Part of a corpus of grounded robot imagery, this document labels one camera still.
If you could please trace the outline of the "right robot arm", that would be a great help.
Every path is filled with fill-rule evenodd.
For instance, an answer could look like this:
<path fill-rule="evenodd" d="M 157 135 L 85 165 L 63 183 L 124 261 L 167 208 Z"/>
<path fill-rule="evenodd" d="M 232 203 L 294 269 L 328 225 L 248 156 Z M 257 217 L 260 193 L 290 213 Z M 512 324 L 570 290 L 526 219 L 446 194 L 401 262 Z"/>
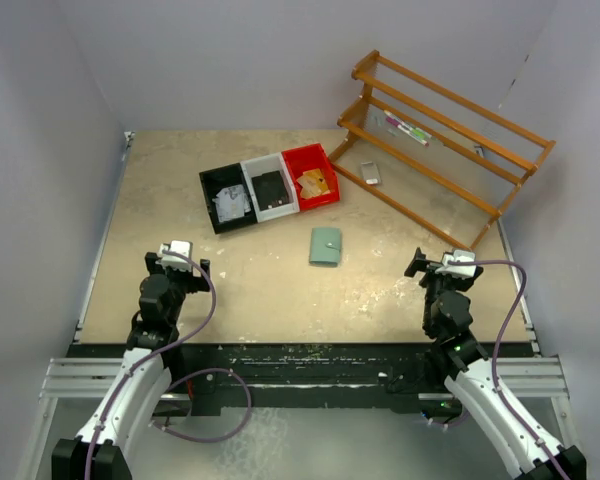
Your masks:
<path fill-rule="evenodd" d="M 473 252 L 454 249 L 433 261 L 416 249 L 404 275 L 423 274 L 422 329 L 433 344 L 425 366 L 426 383 L 448 391 L 491 441 L 513 479 L 585 479 L 587 461 L 575 445 L 566 447 L 522 405 L 498 372 L 502 337 L 520 302 L 516 294 L 489 354 L 470 330 L 471 300 L 465 293 L 486 265 L 516 268 L 521 285 L 526 271 L 510 260 L 478 260 Z"/>

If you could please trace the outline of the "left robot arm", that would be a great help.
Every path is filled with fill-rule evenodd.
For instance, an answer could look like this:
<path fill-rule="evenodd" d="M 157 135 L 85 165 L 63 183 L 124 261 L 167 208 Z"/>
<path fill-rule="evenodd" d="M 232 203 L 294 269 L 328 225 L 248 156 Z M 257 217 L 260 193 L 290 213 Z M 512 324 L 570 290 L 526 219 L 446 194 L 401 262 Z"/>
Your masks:
<path fill-rule="evenodd" d="M 51 454 L 53 479 L 130 479 L 132 451 L 164 392 L 182 387 L 177 326 L 186 297 L 213 294 L 210 261 L 191 259 L 193 245 L 173 240 L 145 255 L 148 275 L 139 287 L 124 355 L 97 409 L 72 439 L 60 439 Z"/>

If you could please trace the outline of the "green card holder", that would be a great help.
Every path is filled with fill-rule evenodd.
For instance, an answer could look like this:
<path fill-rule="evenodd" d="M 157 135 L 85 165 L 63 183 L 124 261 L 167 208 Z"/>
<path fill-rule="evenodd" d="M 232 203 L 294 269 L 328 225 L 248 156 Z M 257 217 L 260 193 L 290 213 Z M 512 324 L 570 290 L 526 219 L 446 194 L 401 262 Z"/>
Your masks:
<path fill-rule="evenodd" d="M 311 232 L 309 264 L 337 267 L 341 260 L 342 233 L 335 227 L 315 227 Z"/>

